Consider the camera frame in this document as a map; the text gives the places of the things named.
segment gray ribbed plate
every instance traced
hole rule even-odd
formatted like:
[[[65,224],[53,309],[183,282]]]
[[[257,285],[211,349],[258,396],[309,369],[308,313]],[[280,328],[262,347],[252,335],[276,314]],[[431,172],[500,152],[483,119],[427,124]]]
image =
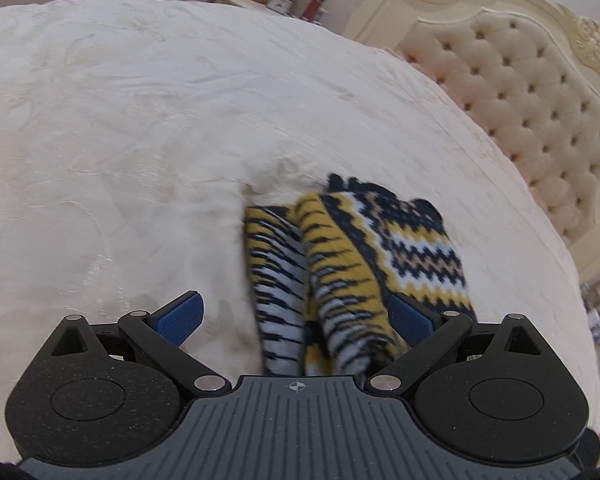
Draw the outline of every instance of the gray ribbed plate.
[[[39,480],[566,480],[566,458],[524,468],[482,465],[429,440],[400,400],[368,396],[348,377],[244,377],[196,400],[141,456],[97,468],[26,459]]]

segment carved headboard frame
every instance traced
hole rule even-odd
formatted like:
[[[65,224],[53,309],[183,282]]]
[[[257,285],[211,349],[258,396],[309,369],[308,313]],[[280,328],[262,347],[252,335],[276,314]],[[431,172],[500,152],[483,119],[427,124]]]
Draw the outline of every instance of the carved headboard frame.
[[[482,10],[531,18],[600,97],[600,24],[548,0],[361,0],[344,31],[369,46],[396,49],[418,23],[460,22]],[[580,279],[600,273],[600,182],[592,226],[570,245]]]

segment bed headboard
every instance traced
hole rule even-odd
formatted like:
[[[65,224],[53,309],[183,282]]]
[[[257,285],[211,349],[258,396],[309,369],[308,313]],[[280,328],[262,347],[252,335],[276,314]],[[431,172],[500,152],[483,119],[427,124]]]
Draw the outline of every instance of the bed headboard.
[[[436,81],[600,272],[600,24],[547,0],[362,0],[344,36]]]

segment red bottle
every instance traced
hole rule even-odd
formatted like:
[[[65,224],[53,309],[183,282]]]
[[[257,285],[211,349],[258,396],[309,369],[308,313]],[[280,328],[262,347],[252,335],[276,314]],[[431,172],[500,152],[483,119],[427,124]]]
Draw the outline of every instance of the red bottle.
[[[306,6],[306,9],[302,13],[302,19],[306,22],[312,22],[316,17],[316,14],[318,14],[318,10],[320,10],[320,7],[324,1],[325,0],[311,0],[309,5]]]

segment silver screw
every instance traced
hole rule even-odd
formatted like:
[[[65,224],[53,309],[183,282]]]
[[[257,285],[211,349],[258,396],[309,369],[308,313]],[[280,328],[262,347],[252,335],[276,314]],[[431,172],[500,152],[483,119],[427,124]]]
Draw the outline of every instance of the silver screw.
[[[199,390],[214,392],[224,386],[224,379],[217,375],[203,375],[202,377],[198,377],[193,382],[193,385]]]
[[[390,392],[400,388],[402,381],[392,375],[376,375],[371,377],[369,383],[376,389],[384,392]]]

